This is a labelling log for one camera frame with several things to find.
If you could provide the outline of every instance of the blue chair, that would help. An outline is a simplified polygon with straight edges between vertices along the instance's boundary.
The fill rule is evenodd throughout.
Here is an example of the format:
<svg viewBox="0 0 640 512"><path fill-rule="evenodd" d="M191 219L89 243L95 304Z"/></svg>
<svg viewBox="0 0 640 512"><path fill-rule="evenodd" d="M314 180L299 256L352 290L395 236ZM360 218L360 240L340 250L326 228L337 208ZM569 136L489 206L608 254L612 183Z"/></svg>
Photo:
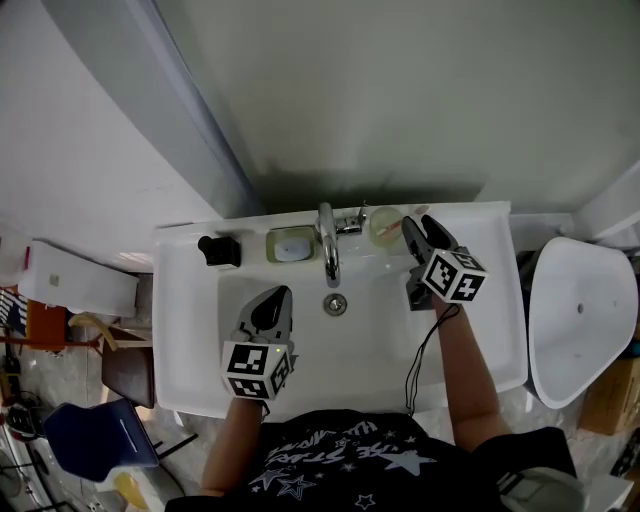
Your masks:
<svg viewBox="0 0 640 512"><path fill-rule="evenodd" d="M72 475L103 482L118 466L155 467L160 459L193 441L192 435L161 455L156 453L131 402L125 399L90 409L62 404L43 423L60 467Z"/></svg>

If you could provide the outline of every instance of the black soap dispenser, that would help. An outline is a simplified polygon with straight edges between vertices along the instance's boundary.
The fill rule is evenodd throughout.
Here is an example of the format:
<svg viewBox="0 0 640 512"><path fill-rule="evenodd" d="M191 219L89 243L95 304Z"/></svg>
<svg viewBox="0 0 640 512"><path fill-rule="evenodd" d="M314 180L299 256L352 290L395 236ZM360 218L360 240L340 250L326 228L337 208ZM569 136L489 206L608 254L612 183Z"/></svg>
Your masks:
<svg viewBox="0 0 640 512"><path fill-rule="evenodd" d="M220 238L203 236L198 240L198 249L202 251L210 267L224 270L240 266L240 244L230 236Z"/></svg>

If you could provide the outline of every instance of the cardboard box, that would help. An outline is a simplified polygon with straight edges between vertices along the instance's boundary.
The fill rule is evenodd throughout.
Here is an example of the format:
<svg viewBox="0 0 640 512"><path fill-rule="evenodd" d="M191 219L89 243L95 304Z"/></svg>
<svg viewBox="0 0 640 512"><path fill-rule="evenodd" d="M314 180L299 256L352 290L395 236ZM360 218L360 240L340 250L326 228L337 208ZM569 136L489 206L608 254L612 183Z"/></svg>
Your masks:
<svg viewBox="0 0 640 512"><path fill-rule="evenodd" d="M640 358L614 361L589 389L578 427L612 435L640 426Z"/></svg>

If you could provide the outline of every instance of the faucet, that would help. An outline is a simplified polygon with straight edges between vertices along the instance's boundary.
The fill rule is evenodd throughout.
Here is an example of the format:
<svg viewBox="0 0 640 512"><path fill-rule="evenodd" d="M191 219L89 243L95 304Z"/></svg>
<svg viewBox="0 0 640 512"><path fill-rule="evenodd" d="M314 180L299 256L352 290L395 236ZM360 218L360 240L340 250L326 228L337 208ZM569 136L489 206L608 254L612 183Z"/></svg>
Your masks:
<svg viewBox="0 0 640 512"><path fill-rule="evenodd" d="M333 208L329 203L320 203L318 206L318 221L316 230L322 242L322 255L324 257L324 271L329 288L337 288L340 284L340 259L338 257L338 236L357 235L362 233L367 215L364 206L360 208L357 216L344 217L336 221L333 216Z"/></svg>

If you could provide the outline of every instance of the soap bar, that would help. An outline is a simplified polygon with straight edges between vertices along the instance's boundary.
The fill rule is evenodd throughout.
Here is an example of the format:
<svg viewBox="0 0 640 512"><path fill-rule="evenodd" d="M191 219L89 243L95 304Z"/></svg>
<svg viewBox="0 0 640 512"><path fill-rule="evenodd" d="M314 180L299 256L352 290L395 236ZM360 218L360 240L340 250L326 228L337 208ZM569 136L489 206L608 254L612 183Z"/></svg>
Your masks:
<svg viewBox="0 0 640 512"><path fill-rule="evenodd" d="M198 240L198 249L202 251L210 267L223 270L240 266L240 244L230 236L220 238L203 236Z"/></svg>
<svg viewBox="0 0 640 512"><path fill-rule="evenodd" d="M275 244L274 254L278 261L302 261L311 254L311 245L306 238L285 238Z"/></svg>

